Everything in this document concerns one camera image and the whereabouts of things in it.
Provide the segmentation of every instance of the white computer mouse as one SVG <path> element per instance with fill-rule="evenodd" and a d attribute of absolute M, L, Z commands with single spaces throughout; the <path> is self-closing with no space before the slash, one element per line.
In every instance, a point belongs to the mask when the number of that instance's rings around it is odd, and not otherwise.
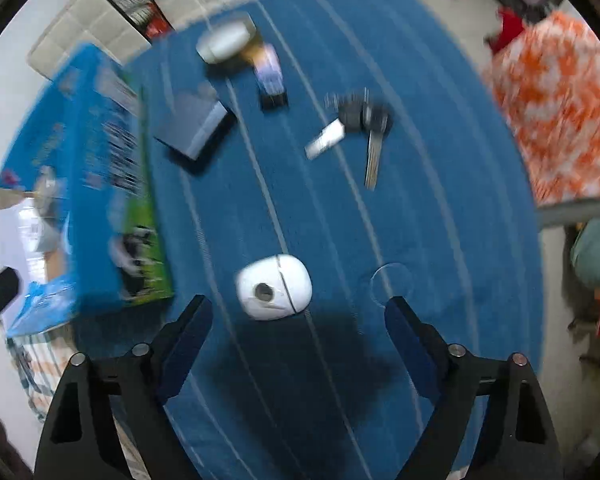
<path fill-rule="evenodd" d="M 256 26 L 247 13 L 230 16 L 200 37 L 196 50 L 208 64 L 236 56 L 256 36 Z"/>
<path fill-rule="evenodd" d="M 277 254 L 246 266 L 235 277 L 235 290 L 244 311 L 263 321 L 302 312 L 312 294 L 306 267 L 289 254 Z"/>

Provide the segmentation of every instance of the orange patterned cloth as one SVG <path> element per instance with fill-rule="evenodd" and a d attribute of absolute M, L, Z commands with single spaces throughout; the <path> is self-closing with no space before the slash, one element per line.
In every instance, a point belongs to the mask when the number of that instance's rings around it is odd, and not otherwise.
<path fill-rule="evenodd" d="M 589 26 L 554 12 L 495 56 L 484 80 L 536 203 L 600 197 L 600 42 Z"/>

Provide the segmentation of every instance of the blue rug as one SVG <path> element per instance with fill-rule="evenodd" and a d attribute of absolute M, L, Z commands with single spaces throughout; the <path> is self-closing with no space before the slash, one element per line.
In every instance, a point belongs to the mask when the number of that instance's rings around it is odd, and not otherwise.
<path fill-rule="evenodd" d="M 492 358 L 521 351 L 538 370 L 541 261 L 525 169 L 474 69 L 417 0 L 261 0 L 240 10 L 275 46 L 289 108 L 263 114 L 247 70 L 212 81 L 241 120 L 205 171 L 187 173 L 151 140 L 176 298 L 166 314 L 82 320 L 78 346 L 94 358 L 122 354 L 205 294 L 212 331 L 167 404 L 205 480 L 392 480 L 431 406 L 384 328 L 390 295 L 448 342 Z M 148 93 L 151 136 L 174 95 L 204 80 L 195 45 L 205 31 L 203 22 L 171 34 L 130 64 Z M 313 161 L 303 151 L 334 118 L 325 94 L 364 87 L 395 113 L 373 191 L 363 185 L 364 136 Z M 250 320 L 234 276 L 283 252 L 311 275 L 307 314 Z M 383 281 L 376 270 L 387 263 Z M 483 410 L 478 402 L 458 466 Z"/>

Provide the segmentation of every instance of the car key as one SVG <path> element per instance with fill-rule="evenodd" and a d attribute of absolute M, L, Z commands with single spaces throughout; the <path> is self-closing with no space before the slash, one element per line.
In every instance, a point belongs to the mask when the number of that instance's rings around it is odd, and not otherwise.
<path fill-rule="evenodd" d="M 338 106 L 338 118 L 327 124 L 320 135 L 304 148 L 306 158 L 313 160 L 340 142 L 345 134 L 362 130 L 362 107 L 363 102 L 357 99 L 341 103 Z"/>
<path fill-rule="evenodd" d="M 366 150 L 365 187 L 374 189 L 378 181 L 378 167 L 384 136 L 391 129 L 391 111 L 384 104 L 366 103 L 362 108 L 362 125 L 369 133 Z"/>
<path fill-rule="evenodd" d="M 369 88 L 363 88 L 362 92 L 353 91 L 349 95 L 338 95 L 336 92 L 325 94 L 324 108 L 327 110 L 337 110 L 340 105 L 348 101 L 369 101 Z"/>

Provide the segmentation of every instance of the key fob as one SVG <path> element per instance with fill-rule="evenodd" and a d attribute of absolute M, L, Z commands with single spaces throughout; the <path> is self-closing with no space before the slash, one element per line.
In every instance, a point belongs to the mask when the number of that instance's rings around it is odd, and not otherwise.
<path fill-rule="evenodd" d="M 345 133 L 362 130 L 363 105 L 359 100 L 347 100 L 338 106 L 338 120 L 344 126 Z"/>
<path fill-rule="evenodd" d="M 368 133 L 375 132 L 386 135 L 392 126 L 391 108 L 381 103 L 364 103 L 362 105 L 362 128 Z"/>

